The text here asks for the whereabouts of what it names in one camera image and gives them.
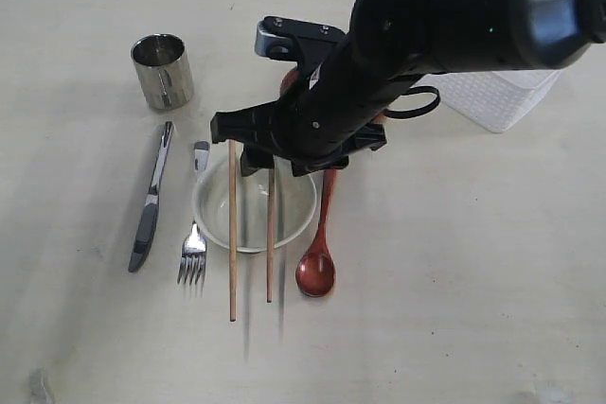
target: white basket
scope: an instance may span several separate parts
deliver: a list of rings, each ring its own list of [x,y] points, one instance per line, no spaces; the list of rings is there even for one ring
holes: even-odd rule
[[[541,101],[561,70],[428,75],[419,85],[439,89],[442,101],[490,132],[504,132]]]

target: knife handle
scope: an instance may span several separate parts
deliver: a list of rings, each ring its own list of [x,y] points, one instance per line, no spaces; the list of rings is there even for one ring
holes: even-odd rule
[[[138,256],[138,260],[129,264],[129,272],[138,271],[152,248],[153,235],[155,234],[155,224],[158,221],[159,206],[157,202],[148,203],[143,209],[139,227],[134,236],[133,255]]]

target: clear bowl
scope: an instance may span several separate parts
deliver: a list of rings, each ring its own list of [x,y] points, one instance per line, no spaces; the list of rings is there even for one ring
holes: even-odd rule
[[[238,251],[266,251],[268,171],[241,177],[238,163],[236,197]],[[312,220],[317,192],[312,177],[293,177],[288,162],[276,159],[276,248],[297,238]],[[224,158],[202,174],[193,190],[194,218],[205,237],[229,249],[229,164]]]

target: robotic arm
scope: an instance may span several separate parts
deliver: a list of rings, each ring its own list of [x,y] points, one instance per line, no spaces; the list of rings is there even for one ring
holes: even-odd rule
[[[348,33],[266,17],[256,51],[295,61],[297,79],[276,101],[216,113],[212,140],[244,144],[244,175],[273,155],[294,175],[343,168],[386,144],[371,120],[423,75],[563,68],[605,39],[606,0],[356,0]]]

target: red spoon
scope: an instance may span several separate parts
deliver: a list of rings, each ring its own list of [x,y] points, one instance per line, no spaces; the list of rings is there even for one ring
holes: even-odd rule
[[[318,230],[315,233],[312,246],[299,260],[299,265],[294,274],[299,289],[310,297],[323,297],[334,286],[336,271],[332,257],[330,257],[329,247],[326,244],[326,220],[329,215],[330,198],[332,197],[336,177],[336,169],[324,171]]]

